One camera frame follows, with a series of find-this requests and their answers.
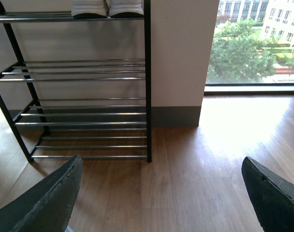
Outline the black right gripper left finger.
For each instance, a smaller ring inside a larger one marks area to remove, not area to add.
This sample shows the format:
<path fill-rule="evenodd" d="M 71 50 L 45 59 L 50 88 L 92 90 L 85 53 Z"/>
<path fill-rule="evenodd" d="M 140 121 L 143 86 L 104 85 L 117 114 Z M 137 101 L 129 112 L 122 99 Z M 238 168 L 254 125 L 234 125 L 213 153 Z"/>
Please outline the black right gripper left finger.
<path fill-rule="evenodd" d="M 83 160 L 72 157 L 24 194 L 0 209 L 0 232 L 70 232 Z"/>

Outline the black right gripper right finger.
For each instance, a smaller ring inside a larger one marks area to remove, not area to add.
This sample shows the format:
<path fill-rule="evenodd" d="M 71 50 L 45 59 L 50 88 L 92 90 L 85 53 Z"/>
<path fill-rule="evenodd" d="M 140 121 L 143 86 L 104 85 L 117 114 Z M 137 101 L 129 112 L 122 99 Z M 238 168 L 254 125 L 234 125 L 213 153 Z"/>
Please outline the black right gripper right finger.
<path fill-rule="evenodd" d="M 263 231 L 294 232 L 294 185 L 251 157 L 241 172 Z"/>

